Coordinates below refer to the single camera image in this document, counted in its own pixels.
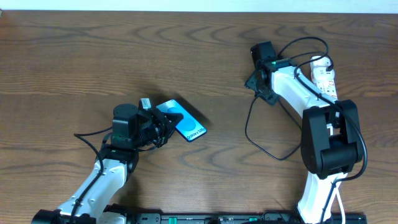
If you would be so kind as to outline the blue Galaxy smartphone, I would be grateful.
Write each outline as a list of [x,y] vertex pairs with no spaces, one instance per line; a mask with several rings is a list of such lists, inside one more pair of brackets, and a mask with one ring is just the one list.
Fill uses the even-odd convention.
[[192,142],[207,133],[207,129],[176,100],[166,101],[157,105],[156,108],[163,113],[183,115],[183,119],[176,125],[176,130],[188,142]]

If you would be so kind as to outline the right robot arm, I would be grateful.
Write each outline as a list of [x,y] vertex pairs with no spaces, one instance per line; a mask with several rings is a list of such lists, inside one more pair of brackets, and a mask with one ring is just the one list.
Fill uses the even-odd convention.
[[269,105],[285,100],[300,116],[298,149],[308,170],[296,218],[301,223],[332,223],[331,206],[340,200],[339,186],[361,177],[368,151],[361,134],[358,108],[340,101],[334,86],[334,63],[328,51],[312,52],[311,79],[293,58],[283,58],[271,42],[251,47],[254,71],[244,86]]

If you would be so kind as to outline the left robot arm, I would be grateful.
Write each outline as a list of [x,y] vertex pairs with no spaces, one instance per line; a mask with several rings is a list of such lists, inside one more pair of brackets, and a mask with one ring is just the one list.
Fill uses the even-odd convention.
[[148,102],[114,108],[112,126],[103,130],[101,148],[94,150],[91,174],[70,199],[55,210],[39,210],[32,223],[135,223],[133,214],[109,201],[134,172],[140,152],[167,144],[186,115],[184,110],[162,112]]

